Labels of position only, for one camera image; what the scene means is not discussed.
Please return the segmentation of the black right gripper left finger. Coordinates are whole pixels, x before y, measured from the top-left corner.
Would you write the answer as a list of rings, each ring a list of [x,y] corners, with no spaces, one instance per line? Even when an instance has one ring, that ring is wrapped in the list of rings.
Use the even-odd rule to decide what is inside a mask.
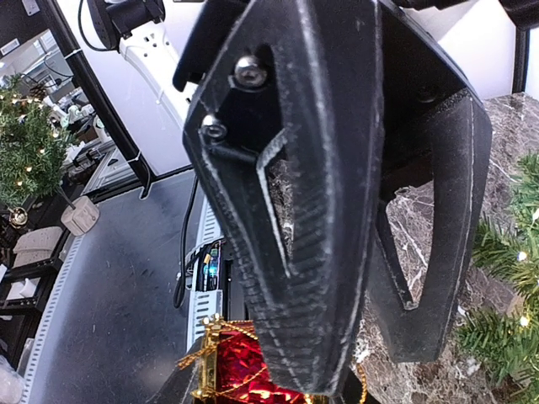
[[[184,147],[272,380],[334,396],[359,327],[383,145],[378,1],[207,1],[173,82]]]

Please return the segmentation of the small green christmas tree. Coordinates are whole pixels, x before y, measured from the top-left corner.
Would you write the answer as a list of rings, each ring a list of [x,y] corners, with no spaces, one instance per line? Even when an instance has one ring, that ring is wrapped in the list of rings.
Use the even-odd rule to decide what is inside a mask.
[[[538,155],[516,162],[505,213],[480,218],[474,268],[505,286],[504,307],[472,308],[457,328],[462,352],[474,357],[495,387],[509,387],[511,403],[538,401]]]

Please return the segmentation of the red gold drum ornament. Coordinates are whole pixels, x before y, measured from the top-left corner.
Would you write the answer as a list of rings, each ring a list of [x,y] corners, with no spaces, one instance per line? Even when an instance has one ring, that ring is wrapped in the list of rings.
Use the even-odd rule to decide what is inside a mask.
[[[184,356],[180,369],[197,366],[198,383],[190,392],[196,403],[367,403],[365,371],[350,373],[339,398],[308,394],[277,385],[264,361],[254,324],[227,321],[217,314],[203,318],[200,347]]]

